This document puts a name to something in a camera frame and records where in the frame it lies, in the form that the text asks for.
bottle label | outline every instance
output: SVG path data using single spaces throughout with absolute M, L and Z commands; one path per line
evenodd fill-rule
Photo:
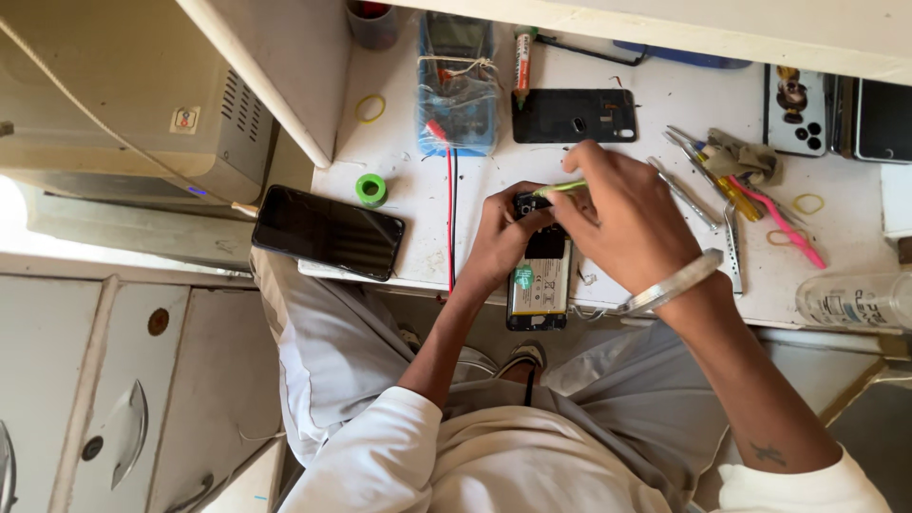
M 516 38 L 516 80 L 513 90 L 529 89 L 529 46 L 532 36 L 520 34 Z
M 864 288 L 837 288 L 823 293 L 809 290 L 801 306 L 806 317 L 827 326 L 902 328 L 889 303 Z

solder wire spool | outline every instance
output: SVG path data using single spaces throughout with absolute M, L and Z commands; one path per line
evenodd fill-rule
M 387 183 L 374 173 L 358 178 L 355 182 L 355 192 L 367 208 L 377 208 L 387 202 Z

white desk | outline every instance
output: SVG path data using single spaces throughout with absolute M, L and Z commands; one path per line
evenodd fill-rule
M 504 89 L 499 145 L 492 157 L 459 160 L 459 175 L 463 178 L 459 181 L 457 205 L 457 269 L 469 255 L 484 197 L 521 180 L 555 183 L 571 178 L 561 173 L 560 168 L 565 144 L 513 142 L 507 96 L 513 80 L 510 30 L 509 26 L 497 24 L 502 39 L 494 60 L 501 71 Z M 414 25 L 404 26 L 397 45 L 383 52 L 353 47 L 336 161 L 328 169 L 315 170 L 311 191 L 357 204 L 356 179 L 363 173 L 382 176 L 389 187 L 389 199 L 379 211 L 403 218 L 408 224 L 395 277 L 388 285 L 442 291 L 447 283 L 446 162 L 441 157 L 422 160 L 423 155 L 418 154 L 414 127 L 416 32 Z M 568 44 L 632 55 L 612 48 L 605 40 L 555 35 Z M 699 137 L 709 127 L 716 127 L 745 141 L 761 141 L 762 64 L 740 70 L 717 70 L 651 58 L 637 68 L 630 68 L 533 45 L 533 88 L 610 89 L 617 86 L 611 79 L 615 75 L 633 92 L 636 104 L 640 105 L 637 108 L 639 137 L 634 143 L 606 147 L 640 160 L 658 157 L 666 170 L 721 219 L 722 200 L 702 178 L 691 172 L 680 149 L 669 144 L 661 132 L 672 124 Z M 386 112 L 371 124 L 360 124 L 355 119 L 355 104 L 375 93 L 386 99 Z M 786 157 L 784 183 L 764 190 L 783 204 L 790 204 L 796 195 L 803 193 L 819 194 L 825 199 L 823 210 L 803 218 L 829 268 L 820 271 L 794 248 L 770 246 L 766 233 L 777 226 L 769 216 L 757 223 L 749 223 L 741 216 L 744 295 L 738 306 L 749 322 L 780 327 L 804 325 L 803 318 L 795 311 L 794 291 L 809 277 L 898 270 L 896 253 L 882 237 L 878 164 L 849 162 L 832 155 L 820 159 Z M 709 233 L 684 204 L 679 206 L 704 247 L 725 248 L 724 229 Z M 597 280 L 590 286 L 583 285 L 576 275 L 577 267 L 583 275 L 596 275 Z M 313 276 L 369 281 L 306 262 L 301 262 L 299 269 Z M 628 297 L 624 289 L 579 252 L 574 254 L 571 272 L 572 303 L 613 307 Z

red wire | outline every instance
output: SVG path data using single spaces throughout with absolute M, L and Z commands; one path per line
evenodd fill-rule
M 448 194 L 450 200 L 447 202 L 447 260 L 450 264 L 448 265 L 447 272 L 447 282 L 450 284 L 450 294 L 453 293 L 453 259 L 452 259 L 452 247 L 450 241 L 452 240 L 452 226 L 450 220 L 453 218 L 453 168 L 452 162 L 450 160 L 450 146 L 447 146 L 447 186 L 450 188 L 450 193 Z

plastic bag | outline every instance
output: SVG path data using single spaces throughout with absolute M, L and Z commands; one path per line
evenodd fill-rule
M 418 145 L 426 155 L 448 148 L 486 156 L 497 144 L 501 88 L 493 23 L 428 11 L 418 36 Z

